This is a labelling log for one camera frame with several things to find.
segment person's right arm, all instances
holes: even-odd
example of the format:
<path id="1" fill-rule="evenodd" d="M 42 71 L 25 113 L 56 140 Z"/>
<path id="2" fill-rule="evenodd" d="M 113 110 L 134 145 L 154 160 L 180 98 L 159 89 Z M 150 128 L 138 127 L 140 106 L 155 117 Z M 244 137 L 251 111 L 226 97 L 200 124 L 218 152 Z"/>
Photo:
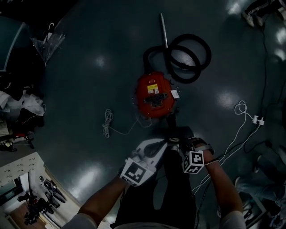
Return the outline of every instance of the person's right arm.
<path id="1" fill-rule="evenodd" d="M 209 150 L 204 150 L 203 155 L 205 164 L 214 159 Z M 214 184 L 216 199 L 220 206 L 221 218 L 224 218 L 227 214 L 233 211 L 243 212 L 243 205 L 240 196 L 219 162 L 206 165 L 206 169 Z"/>

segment person's left arm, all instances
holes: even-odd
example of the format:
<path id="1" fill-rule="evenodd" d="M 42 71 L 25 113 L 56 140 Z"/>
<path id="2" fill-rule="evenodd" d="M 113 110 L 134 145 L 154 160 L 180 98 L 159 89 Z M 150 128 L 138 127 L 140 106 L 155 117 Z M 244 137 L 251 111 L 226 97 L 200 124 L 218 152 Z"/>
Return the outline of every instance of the person's left arm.
<path id="1" fill-rule="evenodd" d="M 93 194 L 80 208 L 78 213 L 84 213 L 92 217 L 99 226 L 103 218 L 110 212 L 115 205 L 120 194 L 126 188 L 127 183 L 119 177 Z"/>

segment sleeve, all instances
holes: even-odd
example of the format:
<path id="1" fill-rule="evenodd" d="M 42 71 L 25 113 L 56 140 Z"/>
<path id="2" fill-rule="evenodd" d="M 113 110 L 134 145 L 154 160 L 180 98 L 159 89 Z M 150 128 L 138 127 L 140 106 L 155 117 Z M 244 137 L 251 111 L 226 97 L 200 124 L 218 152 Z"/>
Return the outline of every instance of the sleeve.
<path id="1" fill-rule="evenodd" d="M 62 229 L 97 229 L 94 220 L 83 213 L 76 214 Z"/>
<path id="2" fill-rule="evenodd" d="M 220 222 L 219 229 L 246 229 L 243 214 L 233 211 L 227 214 Z"/>

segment person's arm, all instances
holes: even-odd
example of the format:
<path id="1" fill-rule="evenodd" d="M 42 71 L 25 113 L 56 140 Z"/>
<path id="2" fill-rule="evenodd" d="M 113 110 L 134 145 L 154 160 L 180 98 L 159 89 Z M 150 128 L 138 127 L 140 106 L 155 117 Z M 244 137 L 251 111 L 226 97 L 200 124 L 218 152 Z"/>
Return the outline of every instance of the person's arm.
<path id="1" fill-rule="evenodd" d="M 205 164 L 214 159 L 209 150 L 204 150 L 203 155 Z M 243 212 L 243 205 L 240 196 L 230 178 L 220 166 L 219 162 L 217 161 L 206 165 L 206 169 L 209 172 L 210 178 L 214 184 L 216 199 L 220 206 L 221 218 L 233 211 Z"/>
<path id="2" fill-rule="evenodd" d="M 93 218 L 97 226 L 103 218 L 109 213 L 120 194 L 126 188 L 127 183 L 119 177 L 93 194 L 80 208 L 78 213 L 84 213 Z"/>

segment vacuum hose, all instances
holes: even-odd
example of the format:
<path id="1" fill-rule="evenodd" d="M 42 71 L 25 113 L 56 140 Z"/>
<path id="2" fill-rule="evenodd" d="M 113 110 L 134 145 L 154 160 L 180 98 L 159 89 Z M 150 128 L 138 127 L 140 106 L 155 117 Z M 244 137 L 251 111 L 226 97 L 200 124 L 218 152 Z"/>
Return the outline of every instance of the vacuum hose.
<path id="1" fill-rule="evenodd" d="M 203 64 L 200 63 L 198 57 L 190 49 L 184 46 L 178 45 L 180 42 L 185 41 L 185 40 L 194 40 L 200 43 L 204 47 L 204 49 L 206 50 L 206 60 Z M 173 50 L 180 50 L 188 54 L 193 59 L 195 66 L 190 66 L 190 65 L 187 65 L 187 64 L 184 64 L 184 63 L 181 63 L 175 60 L 175 58 L 172 57 Z M 168 46 L 168 48 L 166 48 L 163 45 L 155 46 L 155 47 L 147 49 L 144 52 L 143 63 L 144 63 L 145 74 L 150 74 L 151 72 L 154 71 L 154 69 L 152 68 L 149 62 L 149 55 L 153 52 L 164 53 L 166 67 L 167 67 L 168 72 L 171 74 L 171 77 L 174 80 L 180 83 L 183 83 L 183 84 L 189 84 L 189 83 L 195 82 L 200 77 L 202 70 L 205 69 L 210 64 L 210 60 L 211 60 L 210 47 L 203 39 L 193 34 L 183 34 L 181 36 L 178 36 L 176 39 L 174 39 L 172 43 Z M 192 71 L 195 73 L 195 75 L 188 79 L 182 78 L 175 73 L 171 63 L 173 63 L 174 65 L 178 66 L 181 69 Z"/>

